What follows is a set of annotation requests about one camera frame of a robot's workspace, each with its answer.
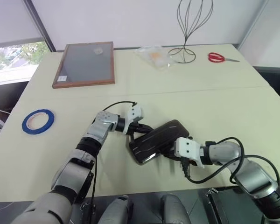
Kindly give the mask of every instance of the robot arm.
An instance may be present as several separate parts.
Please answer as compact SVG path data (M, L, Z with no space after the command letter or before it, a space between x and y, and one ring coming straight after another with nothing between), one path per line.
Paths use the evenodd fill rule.
M174 154L176 157L187 158L188 161L190 159L203 168L204 165L227 164L239 158L241 150L238 144L229 141L203 147L193 140L181 137L176 140ZM236 160L227 168L233 173L238 164L239 160ZM240 170L235 175L235 181L267 218L280 218L280 187L259 164L244 158Z
M91 170L108 133L137 131L136 124L140 119L142 113L138 105L128 111L126 119L107 111L99 112L76 149L55 174L51 191L36 199L12 224L69 223L73 203L82 201L90 188Z

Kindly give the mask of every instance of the clear plastic bag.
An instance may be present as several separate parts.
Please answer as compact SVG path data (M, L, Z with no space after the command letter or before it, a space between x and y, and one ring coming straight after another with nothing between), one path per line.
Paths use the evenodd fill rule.
M169 68L175 61L168 53L168 49L160 46L145 46L135 50L136 54L156 68Z

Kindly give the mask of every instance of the blue tape roll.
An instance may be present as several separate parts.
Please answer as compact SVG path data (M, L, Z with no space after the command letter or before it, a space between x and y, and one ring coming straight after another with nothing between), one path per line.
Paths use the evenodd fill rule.
M27 126L27 122L28 122L29 118L31 118L33 115L36 115L38 113L46 113L49 117L48 122L44 126L38 128L38 129L30 129ZM55 116L54 116L53 112L50 111L50 110L40 109L40 110L34 111L34 112L28 114L27 117L23 120L22 129L23 129L24 132L26 132L28 134L43 133L43 132L47 131L52 126L52 124L54 122L54 118L55 118Z

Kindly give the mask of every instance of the scissors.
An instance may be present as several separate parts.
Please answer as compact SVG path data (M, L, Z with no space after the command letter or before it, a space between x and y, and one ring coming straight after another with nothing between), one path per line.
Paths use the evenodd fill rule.
M219 63L219 62L224 62L224 61L230 61L230 62L239 62L238 60L230 59L230 58L225 58L224 56L210 52L209 54L209 61L214 62L214 63Z

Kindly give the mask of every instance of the white table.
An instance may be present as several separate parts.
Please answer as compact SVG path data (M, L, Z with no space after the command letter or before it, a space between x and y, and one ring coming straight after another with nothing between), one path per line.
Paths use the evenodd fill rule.
M241 62L209 63L204 54L211 51ZM195 46L195 52L194 63L157 71L133 51L115 51L115 85L55 90L61 54L47 55L0 133L0 201L35 200L50 191L55 172L96 113L121 100L141 105L142 123L158 127L177 119L201 143L238 137L246 154L270 159L280 173L280 97L231 45ZM123 115L129 106L110 111ZM52 110L55 122L42 134L28 135L21 123L37 109ZM192 184L178 162L162 156L137 165L125 145L124 135L109 134L98 156L97 196L230 185L227 170ZM274 176L268 164L259 163ZM192 168L191 175L202 179L217 168Z

